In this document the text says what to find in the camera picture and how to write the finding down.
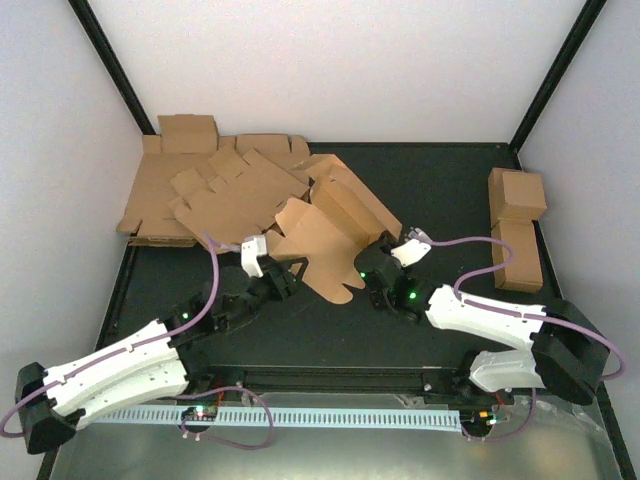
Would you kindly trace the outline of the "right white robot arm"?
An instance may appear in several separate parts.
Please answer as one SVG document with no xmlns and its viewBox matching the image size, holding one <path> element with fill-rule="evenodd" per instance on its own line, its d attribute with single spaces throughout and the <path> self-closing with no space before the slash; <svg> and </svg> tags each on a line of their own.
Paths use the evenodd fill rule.
<svg viewBox="0 0 640 480">
<path fill-rule="evenodd" d="M 516 388 L 545 389 L 577 405 L 592 402 L 612 349 L 575 305 L 563 299 L 514 304 L 457 292 L 411 272 L 428 250 L 416 239 L 396 247 L 379 239 L 355 257 L 354 267 L 375 309 L 504 346 L 502 352 L 473 355 L 457 374 L 454 388 L 461 400 L 476 403 L 488 393 Z"/>
</svg>

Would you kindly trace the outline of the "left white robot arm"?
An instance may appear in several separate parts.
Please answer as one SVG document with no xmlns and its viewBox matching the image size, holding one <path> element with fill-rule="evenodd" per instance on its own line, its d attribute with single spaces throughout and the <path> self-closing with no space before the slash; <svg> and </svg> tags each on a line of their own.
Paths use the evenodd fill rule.
<svg viewBox="0 0 640 480">
<path fill-rule="evenodd" d="M 261 276 L 227 266 L 214 300 L 198 294 L 137 332 L 86 357 L 54 367 L 32 362 L 17 374 L 15 402 L 28 453 L 55 450 L 102 416 L 160 398 L 207 397 L 215 376 L 201 341 L 291 297 L 305 258 L 260 264 Z"/>
</svg>

